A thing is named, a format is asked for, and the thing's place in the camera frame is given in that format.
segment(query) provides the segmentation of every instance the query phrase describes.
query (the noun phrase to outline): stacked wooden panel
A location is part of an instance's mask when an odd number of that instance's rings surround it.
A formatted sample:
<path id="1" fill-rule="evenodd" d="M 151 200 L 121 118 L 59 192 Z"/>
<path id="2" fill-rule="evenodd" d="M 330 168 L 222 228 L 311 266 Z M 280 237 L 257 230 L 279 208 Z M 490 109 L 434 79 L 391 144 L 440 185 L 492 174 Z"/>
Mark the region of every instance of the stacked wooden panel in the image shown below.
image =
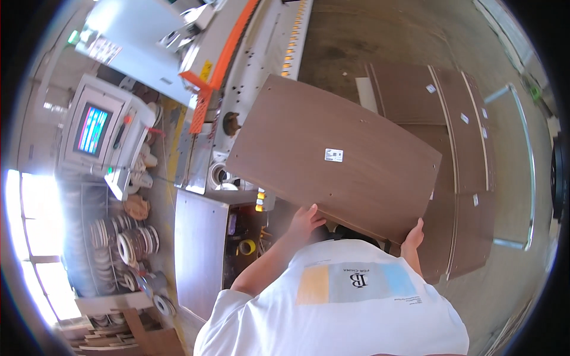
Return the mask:
<path id="1" fill-rule="evenodd" d="M 482 267 L 494 226 L 495 162 L 483 99 L 459 71 L 366 65 L 379 114 L 442 154 L 418 250 L 424 278 L 437 283 Z"/>

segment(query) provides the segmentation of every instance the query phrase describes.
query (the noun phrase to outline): monitor screen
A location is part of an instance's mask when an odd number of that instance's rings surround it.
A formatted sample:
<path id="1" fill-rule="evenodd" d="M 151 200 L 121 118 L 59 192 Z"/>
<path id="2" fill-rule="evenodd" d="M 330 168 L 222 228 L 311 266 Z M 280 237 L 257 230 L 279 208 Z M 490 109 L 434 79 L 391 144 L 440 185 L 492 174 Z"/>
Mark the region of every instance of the monitor screen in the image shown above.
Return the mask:
<path id="1" fill-rule="evenodd" d="M 113 113 L 86 103 L 75 137 L 74 151 L 98 157 Z"/>

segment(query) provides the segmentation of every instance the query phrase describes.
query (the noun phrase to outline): metal pipe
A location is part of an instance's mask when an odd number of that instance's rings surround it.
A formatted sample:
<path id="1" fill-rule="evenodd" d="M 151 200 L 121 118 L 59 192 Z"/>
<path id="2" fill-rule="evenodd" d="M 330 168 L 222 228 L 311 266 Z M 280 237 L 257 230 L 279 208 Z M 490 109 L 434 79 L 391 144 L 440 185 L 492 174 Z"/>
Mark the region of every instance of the metal pipe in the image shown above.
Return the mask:
<path id="1" fill-rule="evenodd" d="M 488 104 L 501 95 L 505 94 L 507 91 L 512 93 L 513 99 L 515 99 L 516 108 L 519 111 L 520 120 L 523 124 L 523 131 L 524 131 L 524 138 L 527 142 L 527 150 L 528 150 L 528 161 L 530 164 L 530 173 L 531 173 L 531 212 L 530 212 L 530 219 L 529 219 L 529 226 L 528 226 L 528 236 L 526 243 L 520 242 L 513 242 L 510 240 L 504 239 L 493 239 L 493 243 L 505 247 L 522 249 L 528 251 L 531 248 L 532 244 L 532 234 L 534 233 L 534 219 L 535 219 L 535 209 L 536 209 L 536 171 L 535 171 L 535 161 L 534 155 L 532 153 L 532 146 L 531 146 L 531 139 L 528 135 L 528 125 L 527 125 L 527 118 L 524 115 L 523 106 L 520 103 L 520 98 L 516 93 L 516 88 L 513 83 L 508 83 L 503 88 L 497 90 L 493 94 L 487 96 L 484 100 L 485 104 Z"/>
<path id="2" fill-rule="evenodd" d="M 484 103 L 488 104 L 492 101 L 494 101 L 495 99 L 497 99 L 499 96 L 501 96 L 502 94 L 505 94 L 506 92 L 508 92 L 509 90 L 509 85 L 511 85 L 510 83 L 505 85 L 504 87 L 502 87 L 501 89 L 497 90 L 496 92 L 494 92 L 493 94 L 487 96 L 484 99 Z"/>
<path id="3" fill-rule="evenodd" d="M 524 249 L 525 246 L 525 243 L 511 241 L 511 240 L 504 240 L 504 239 L 493 239 L 493 243 L 495 245 L 515 248 L 515 249 Z"/>

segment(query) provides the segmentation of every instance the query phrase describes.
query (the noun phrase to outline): white machine housing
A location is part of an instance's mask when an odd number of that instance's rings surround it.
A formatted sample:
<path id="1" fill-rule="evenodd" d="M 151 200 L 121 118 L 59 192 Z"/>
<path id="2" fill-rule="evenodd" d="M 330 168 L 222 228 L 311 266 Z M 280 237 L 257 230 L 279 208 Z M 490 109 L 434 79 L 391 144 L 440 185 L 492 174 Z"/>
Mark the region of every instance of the white machine housing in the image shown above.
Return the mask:
<path id="1" fill-rule="evenodd" d="M 92 140 L 91 149 L 82 149 L 80 140 L 89 135 L 88 119 L 93 120 L 89 116 L 97 114 L 106 117 L 103 127 Z M 140 98 L 86 74 L 64 123 L 59 166 L 104 177 L 116 198 L 127 200 L 132 169 L 155 120 L 155 113 Z"/>

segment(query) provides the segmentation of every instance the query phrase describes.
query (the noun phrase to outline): person's hand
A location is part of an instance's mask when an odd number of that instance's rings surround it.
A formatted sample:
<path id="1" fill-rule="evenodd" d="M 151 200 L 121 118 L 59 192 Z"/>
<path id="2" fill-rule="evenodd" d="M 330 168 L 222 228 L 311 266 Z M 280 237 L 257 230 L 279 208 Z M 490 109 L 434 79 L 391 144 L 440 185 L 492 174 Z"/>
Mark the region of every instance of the person's hand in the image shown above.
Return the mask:
<path id="1" fill-rule="evenodd" d="M 308 210 L 303 207 L 297 210 L 283 237 L 298 248 L 305 246 L 311 237 L 311 232 L 327 222 L 324 218 L 316 215 L 317 209 L 317 204 L 313 204 Z"/>
<path id="2" fill-rule="evenodd" d="M 424 220 L 422 218 L 418 219 L 418 224 L 410 230 L 406 236 L 406 240 L 402 243 L 402 248 L 418 248 L 422 241 L 424 240 L 424 232 L 422 231 L 424 227 Z"/>

